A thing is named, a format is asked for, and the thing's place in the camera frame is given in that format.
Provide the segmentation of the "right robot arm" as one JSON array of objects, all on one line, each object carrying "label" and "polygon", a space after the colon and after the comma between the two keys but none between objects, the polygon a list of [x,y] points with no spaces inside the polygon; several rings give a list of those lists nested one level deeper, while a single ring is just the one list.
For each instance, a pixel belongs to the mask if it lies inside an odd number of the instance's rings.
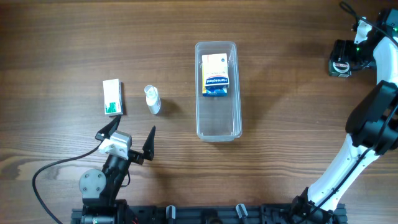
[{"label": "right robot arm", "polygon": [[348,78],[374,69],[376,86],[349,115],[345,141],[327,170],[294,198],[290,223],[338,223],[338,203],[350,185],[381,155],[397,149],[397,9],[382,9],[372,23],[348,3],[339,6],[355,18],[356,37],[335,41],[328,73]]}]

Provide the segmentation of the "white green medicine box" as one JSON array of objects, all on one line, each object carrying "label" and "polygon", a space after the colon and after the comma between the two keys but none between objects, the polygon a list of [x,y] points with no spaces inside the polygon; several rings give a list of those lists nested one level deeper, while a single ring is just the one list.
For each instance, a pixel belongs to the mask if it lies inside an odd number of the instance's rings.
[{"label": "white green medicine box", "polygon": [[123,114],[121,82],[119,79],[104,80],[104,113],[108,116]]}]

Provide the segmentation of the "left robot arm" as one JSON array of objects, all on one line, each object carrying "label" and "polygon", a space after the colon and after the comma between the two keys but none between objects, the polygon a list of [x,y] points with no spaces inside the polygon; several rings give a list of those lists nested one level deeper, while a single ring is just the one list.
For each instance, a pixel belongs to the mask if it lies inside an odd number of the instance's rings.
[{"label": "left robot arm", "polygon": [[129,167],[132,163],[143,164],[145,160],[154,158],[154,138],[156,127],[152,127],[142,152],[131,149],[131,135],[118,131],[121,116],[117,115],[110,123],[100,129],[95,139],[101,143],[98,150],[107,154],[108,158],[101,170],[86,171],[79,181],[82,194],[82,210],[74,210],[71,216],[72,223],[87,224],[117,224],[138,223],[139,220],[129,208],[127,201],[118,200],[119,190],[124,187],[124,178],[129,176]]}]

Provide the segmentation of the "white Hansaplast box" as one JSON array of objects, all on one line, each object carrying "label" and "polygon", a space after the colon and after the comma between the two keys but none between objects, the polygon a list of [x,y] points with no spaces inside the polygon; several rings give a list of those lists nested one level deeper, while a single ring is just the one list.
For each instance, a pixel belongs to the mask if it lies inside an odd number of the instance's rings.
[{"label": "white Hansaplast box", "polygon": [[203,86],[228,86],[228,57],[226,53],[202,55]]}]

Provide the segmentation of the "small white spray bottle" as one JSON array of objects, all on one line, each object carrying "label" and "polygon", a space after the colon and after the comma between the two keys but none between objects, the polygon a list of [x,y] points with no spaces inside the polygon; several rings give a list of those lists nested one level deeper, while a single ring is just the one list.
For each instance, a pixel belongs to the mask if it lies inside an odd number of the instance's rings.
[{"label": "small white spray bottle", "polygon": [[150,112],[152,114],[157,114],[161,108],[161,100],[157,88],[152,85],[147,85],[144,88],[144,93],[146,94],[146,103]]}]

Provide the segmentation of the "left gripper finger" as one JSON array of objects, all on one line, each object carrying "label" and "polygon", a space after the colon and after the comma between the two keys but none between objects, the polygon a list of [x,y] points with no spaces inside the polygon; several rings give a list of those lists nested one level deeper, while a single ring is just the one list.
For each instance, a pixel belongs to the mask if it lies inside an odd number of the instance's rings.
[{"label": "left gripper finger", "polygon": [[105,127],[101,128],[95,135],[95,139],[99,141],[104,141],[109,139],[111,135],[118,129],[121,121],[121,114],[117,115],[110,123]]},{"label": "left gripper finger", "polygon": [[155,131],[156,131],[156,127],[153,126],[143,147],[142,147],[144,159],[149,160],[149,161],[152,161],[154,158]]}]

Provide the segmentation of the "dark green round-logo box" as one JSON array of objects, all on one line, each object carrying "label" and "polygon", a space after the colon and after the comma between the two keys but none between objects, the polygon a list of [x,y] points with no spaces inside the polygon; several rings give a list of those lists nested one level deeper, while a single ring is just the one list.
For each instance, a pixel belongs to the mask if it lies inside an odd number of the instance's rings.
[{"label": "dark green round-logo box", "polygon": [[328,74],[331,77],[348,78],[351,76],[350,65],[348,62],[328,62]]}]

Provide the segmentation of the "blue yellow VapoDrops box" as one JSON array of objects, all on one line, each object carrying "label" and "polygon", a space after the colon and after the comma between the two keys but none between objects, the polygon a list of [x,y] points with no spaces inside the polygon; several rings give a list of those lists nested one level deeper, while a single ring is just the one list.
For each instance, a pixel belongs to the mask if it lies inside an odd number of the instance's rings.
[{"label": "blue yellow VapoDrops box", "polygon": [[202,95],[226,96],[228,94],[229,75],[227,66],[202,66]]}]

